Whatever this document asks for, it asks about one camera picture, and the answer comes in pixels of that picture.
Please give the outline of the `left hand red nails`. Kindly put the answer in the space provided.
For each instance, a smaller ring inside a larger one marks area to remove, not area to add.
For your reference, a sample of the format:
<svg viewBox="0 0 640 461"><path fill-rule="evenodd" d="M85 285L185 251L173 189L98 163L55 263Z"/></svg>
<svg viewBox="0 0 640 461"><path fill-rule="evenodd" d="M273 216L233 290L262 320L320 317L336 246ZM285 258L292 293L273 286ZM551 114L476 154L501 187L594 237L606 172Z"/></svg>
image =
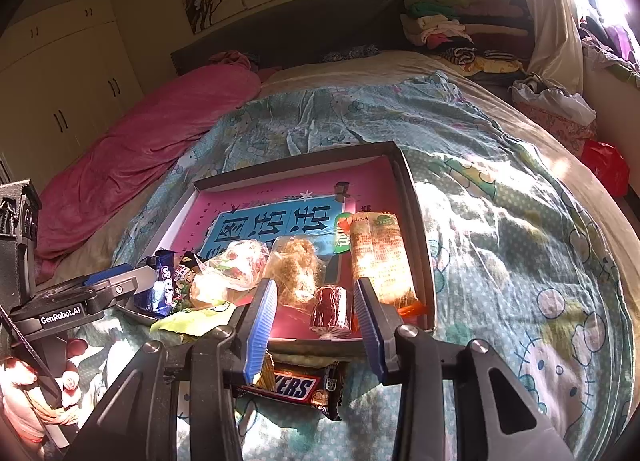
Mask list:
<svg viewBox="0 0 640 461"><path fill-rule="evenodd" d="M66 343L65 367L55 379L62 394L58 407L47 403L38 385L38 375L28 363L16 357L1 360L1 410L28 450L36 452L43 448L47 425L79 423L82 394L74 357L84 355L87 349L84 339Z"/></svg>

